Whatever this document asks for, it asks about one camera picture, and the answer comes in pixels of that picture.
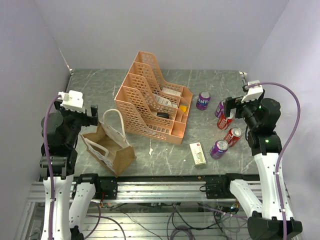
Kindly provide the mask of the purple Fanta can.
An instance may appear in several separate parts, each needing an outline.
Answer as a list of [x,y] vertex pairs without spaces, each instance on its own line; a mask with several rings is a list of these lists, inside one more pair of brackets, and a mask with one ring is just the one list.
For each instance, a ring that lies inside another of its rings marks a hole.
[[200,92],[196,101],[196,108],[201,111],[206,110],[210,102],[210,99],[211,95],[208,91]]

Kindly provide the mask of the brown canvas tote bag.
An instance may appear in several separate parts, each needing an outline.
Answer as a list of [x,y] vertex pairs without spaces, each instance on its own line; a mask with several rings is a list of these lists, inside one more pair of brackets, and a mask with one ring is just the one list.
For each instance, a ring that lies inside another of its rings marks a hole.
[[[107,123],[107,116],[111,112],[118,114],[121,132]],[[109,109],[104,112],[102,121],[98,122],[96,132],[81,134],[80,137],[86,145],[87,152],[116,178],[136,158],[134,148],[127,140],[123,116],[117,109]]]

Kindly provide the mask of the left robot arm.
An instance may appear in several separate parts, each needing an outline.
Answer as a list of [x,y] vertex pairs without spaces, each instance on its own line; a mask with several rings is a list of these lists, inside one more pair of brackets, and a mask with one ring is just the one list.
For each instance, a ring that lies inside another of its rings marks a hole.
[[98,124],[98,108],[86,112],[66,110],[55,103],[56,112],[41,121],[47,142],[41,147],[41,177],[45,193],[43,240],[85,240],[81,229],[92,199],[102,193],[96,173],[81,174],[71,193],[82,127]]

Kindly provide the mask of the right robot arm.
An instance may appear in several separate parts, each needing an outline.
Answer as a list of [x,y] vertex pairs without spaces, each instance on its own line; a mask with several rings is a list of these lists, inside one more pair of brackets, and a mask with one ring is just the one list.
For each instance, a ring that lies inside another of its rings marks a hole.
[[249,129],[247,142],[258,168],[262,198],[253,193],[240,175],[222,183],[220,192],[239,201],[253,240],[291,240],[303,231],[302,222],[294,218],[289,206],[283,178],[281,153],[285,148],[275,132],[280,108],[280,103],[271,98],[225,100],[224,115],[229,116],[235,109],[235,117],[243,119]]

